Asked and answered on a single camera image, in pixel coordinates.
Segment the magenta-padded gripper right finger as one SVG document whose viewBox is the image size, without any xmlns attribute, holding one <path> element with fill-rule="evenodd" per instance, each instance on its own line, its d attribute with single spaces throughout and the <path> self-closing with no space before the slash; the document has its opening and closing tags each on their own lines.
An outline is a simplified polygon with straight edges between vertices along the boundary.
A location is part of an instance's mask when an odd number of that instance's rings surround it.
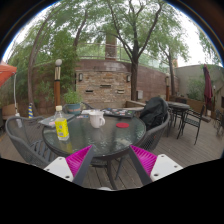
<svg viewBox="0 0 224 224">
<path fill-rule="evenodd" d="M 148 185 L 182 169 L 182 166 L 165 154 L 156 156 L 133 145 L 129 146 L 129 156 L 143 185 Z"/>
</svg>

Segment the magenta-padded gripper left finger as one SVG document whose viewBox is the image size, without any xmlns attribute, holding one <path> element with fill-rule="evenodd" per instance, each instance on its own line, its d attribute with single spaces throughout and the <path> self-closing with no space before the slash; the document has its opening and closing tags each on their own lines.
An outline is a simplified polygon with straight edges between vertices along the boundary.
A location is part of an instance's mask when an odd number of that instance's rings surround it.
<svg viewBox="0 0 224 224">
<path fill-rule="evenodd" d="M 89 145 L 68 157 L 56 158 L 44 170 L 81 186 L 93 155 L 94 146 Z"/>
</svg>

